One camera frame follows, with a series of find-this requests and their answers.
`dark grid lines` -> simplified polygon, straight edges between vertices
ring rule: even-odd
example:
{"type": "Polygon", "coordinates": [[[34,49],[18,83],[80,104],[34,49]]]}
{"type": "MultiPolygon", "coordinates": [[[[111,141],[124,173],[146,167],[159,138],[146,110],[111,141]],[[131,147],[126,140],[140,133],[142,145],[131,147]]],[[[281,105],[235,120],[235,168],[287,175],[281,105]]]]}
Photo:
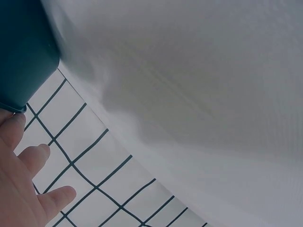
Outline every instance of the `dark grid lines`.
{"type": "MultiPolygon", "coordinates": [[[[89,197],[93,192],[98,191],[102,193],[104,196],[106,196],[108,199],[110,199],[116,206],[117,209],[115,212],[113,212],[107,219],[105,219],[102,223],[99,224],[98,227],[104,226],[112,217],[114,217],[119,211],[124,211],[134,219],[138,221],[138,227],[151,227],[147,223],[150,221],[154,216],[156,216],[166,205],[169,204],[175,197],[171,196],[165,203],[163,203],[153,214],[151,214],[146,220],[141,220],[138,218],[135,214],[131,213],[129,210],[125,208],[126,204],[129,203],[133,198],[135,198],[141,191],[146,189],[148,186],[153,184],[156,179],[152,179],[150,182],[148,182],[146,185],[142,186],[139,190],[137,190],[129,199],[127,199],[123,204],[119,204],[114,198],[112,198],[109,194],[107,194],[105,191],[100,189],[100,186],[104,184],[108,179],[110,179],[115,173],[120,171],[124,165],[127,164],[129,160],[131,160],[132,155],[129,155],[119,166],[117,166],[107,177],[105,177],[99,184],[95,185],[91,180],[89,180],[75,165],[75,163],[83,157],[86,153],[88,153],[96,144],[98,144],[101,139],[108,133],[108,129],[105,129],[104,132],[100,134],[100,136],[90,145],[88,146],[83,152],[81,152],[74,160],[71,160],[68,154],[64,151],[60,143],[57,141],[59,136],[70,126],[70,124],[77,118],[77,116],[83,111],[83,109],[86,108],[87,104],[84,103],[82,107],[75,113],[75,115],[62,127],[62,129],[54,136],[50,133],[50,131],[47,129],[45,124],[42,122],[42,120],[39,118],[39,114],[45,109],[45,107],[51,102],[51,100],[56,96],[56,94],[60,91],[60,89],[66,84],[68,81],[66,78],[64,78],[63,82],[60,84],[60,86],[55,90],[55,92],[50,96],[50,98],[46,101],[46,103],[41,107],[41,109],[35,113],[33,108],[31,107],[30,104],[27,104],[29,110],[33,113],[34,117],[33,119],[30,120],[28,125],[25,127],[25,131],[30,127],[32,122],[37,119],[38,122],[41,124],[43,129],[47,132],[47,134],[50,136],[51,141],[48,143],[48,145],[51,145],[52,143],[55,143],[60,151],[63,153],[65,156],[66,160],[68,161],[68,165],[55,177],[55,179],[48,185],[48,187],[44,190],[43,193],[48,192],[51,187],[60,179],[60,177],[69,169],[73,168],[87,183],[89,183],[93,188],[85,194],[73,207],[71,207],[67,212],[61,211],[61,214],[63,215],[53,226],[57,226],[60,224],[64,219],[67,220],[72,226],[76,227],[74,222],[68,217],[68,215],[75,209],[77,208],[87,197],[89,197]]],[[[39,190],[37,187],[34,185],[34,188],[38,194],[40,194],[39,190]]],[[[179,213],[166,227],[171,226],[178,218],[180,218],[184,212],[188,208],[185,208],[181,213],[179,213]]]]}

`hand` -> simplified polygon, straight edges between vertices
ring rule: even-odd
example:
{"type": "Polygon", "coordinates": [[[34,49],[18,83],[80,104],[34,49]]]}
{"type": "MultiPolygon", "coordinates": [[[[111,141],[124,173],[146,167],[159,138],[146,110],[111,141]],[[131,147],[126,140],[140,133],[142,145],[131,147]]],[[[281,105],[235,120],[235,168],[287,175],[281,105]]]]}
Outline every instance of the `hand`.
{"type": "Polygon", "coordinates": [[[0,225],[4,227],[44,227],[76,197],[69,186],[36,195],[32,179],[50,156],[50,148],[41,144],[18,157],[14,154],[25,121],[23,114],[0,109],[0,225]]]}

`teal cup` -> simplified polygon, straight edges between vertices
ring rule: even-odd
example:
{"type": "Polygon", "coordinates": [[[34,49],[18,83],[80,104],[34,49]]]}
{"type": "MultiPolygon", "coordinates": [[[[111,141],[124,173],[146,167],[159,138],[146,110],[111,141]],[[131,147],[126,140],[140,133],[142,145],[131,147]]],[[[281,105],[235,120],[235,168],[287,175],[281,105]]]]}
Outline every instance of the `teal cup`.
{"type": "Polygon", "coordinates": [[[0,11],[0,108],[22,113],[59,51],[39,0],[0,0],[0,11]]]}

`checkered fabric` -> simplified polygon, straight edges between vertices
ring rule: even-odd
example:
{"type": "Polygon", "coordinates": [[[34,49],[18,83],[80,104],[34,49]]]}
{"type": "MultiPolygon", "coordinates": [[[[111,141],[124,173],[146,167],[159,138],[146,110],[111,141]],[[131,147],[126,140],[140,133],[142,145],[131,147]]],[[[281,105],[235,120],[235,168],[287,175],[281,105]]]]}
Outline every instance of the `checkered fabric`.
{"type": "Polygon", "coordinates": [[[46,193],[68,180],[73,180],[74,187],[80,191],[75,202],[63,209],[48,226],[209,226],[152,178],[132,155],[125,150],[119,153],[122,148],[115,147],[109,130],[60,71],[48,79],[27,107],[25,138],[17,153],[31,142],[48,143],[51,156],[56,153],[56,158],[49,160],[49,168],[34,178],[36,193],[46,193]],[[98,161],[106,159],[102,156],[106,146],[110,155],[111,149],[117,151],[117,158],[111,165],[107,165],[109,161],[98,161]],[[85,160],[90,155],[96,156],[85,160]],[[130,174],[125,177],[124,171],[130,174]]]}

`white sheet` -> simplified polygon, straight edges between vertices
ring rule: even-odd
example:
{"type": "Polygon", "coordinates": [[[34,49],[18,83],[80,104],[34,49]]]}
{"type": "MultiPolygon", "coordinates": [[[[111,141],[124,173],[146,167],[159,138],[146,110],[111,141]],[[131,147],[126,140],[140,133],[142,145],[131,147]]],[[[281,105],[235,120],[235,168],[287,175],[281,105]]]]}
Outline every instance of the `white sheet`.
{"type": "Polygon", "coordinates": [[[303,4],[43,1],[68,79],[217,227],[303,223],[303,4]]]}

